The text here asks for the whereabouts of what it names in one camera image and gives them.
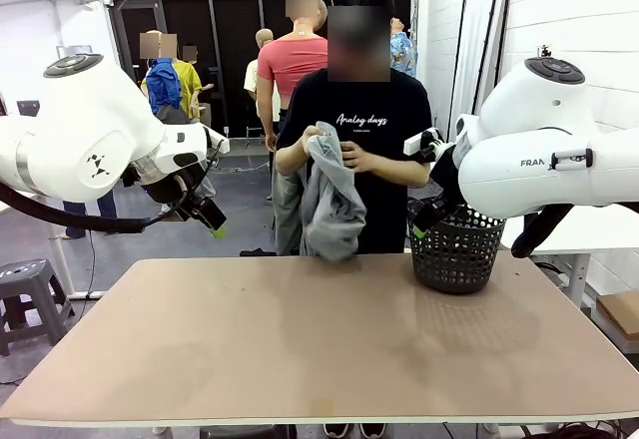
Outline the person's left hand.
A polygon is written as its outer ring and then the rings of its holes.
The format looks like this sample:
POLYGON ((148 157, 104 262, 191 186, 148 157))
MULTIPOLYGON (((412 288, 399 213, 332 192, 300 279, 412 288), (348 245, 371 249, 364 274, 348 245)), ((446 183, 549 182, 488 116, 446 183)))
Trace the person's left hand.
POLYGON ((373 172, 376 168, 377 156, 371 154, 354 142, 340 143, 342 163, 355 173, 373 172))

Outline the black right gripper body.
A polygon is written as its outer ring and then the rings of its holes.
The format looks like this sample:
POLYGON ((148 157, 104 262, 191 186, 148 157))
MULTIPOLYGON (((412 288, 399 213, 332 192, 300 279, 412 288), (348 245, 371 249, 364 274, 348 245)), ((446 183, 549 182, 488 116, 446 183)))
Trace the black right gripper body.
POLYGON ((452 208, 452 202, 444 195, 414 200, 412 202, 412 228, 417 232, 427 232, 444 219, 452 208))

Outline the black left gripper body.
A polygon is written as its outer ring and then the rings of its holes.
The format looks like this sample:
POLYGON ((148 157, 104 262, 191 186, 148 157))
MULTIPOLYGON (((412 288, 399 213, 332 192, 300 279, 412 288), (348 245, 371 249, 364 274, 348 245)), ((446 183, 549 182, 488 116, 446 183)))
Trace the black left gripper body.
POLYGON ((177 202, 174 212, 182 220, 198 220, 210 230, 219 230, 227 221, 227 217, 211 198, 198 194, 177 202))

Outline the person's right hand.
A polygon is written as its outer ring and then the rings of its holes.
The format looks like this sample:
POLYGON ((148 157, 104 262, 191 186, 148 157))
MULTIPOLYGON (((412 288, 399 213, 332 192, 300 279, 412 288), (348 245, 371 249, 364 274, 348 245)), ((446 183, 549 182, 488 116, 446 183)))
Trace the person's right hand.
POLYGON ((305 128, 301 138, 301 143, 302 143, 305 155, 307 157, 310 155, 310 147, 309 147, 310 139, 316 136, 323 136, 323 135, 324 135, 324 131, 317 126, 310 125, 305 128))

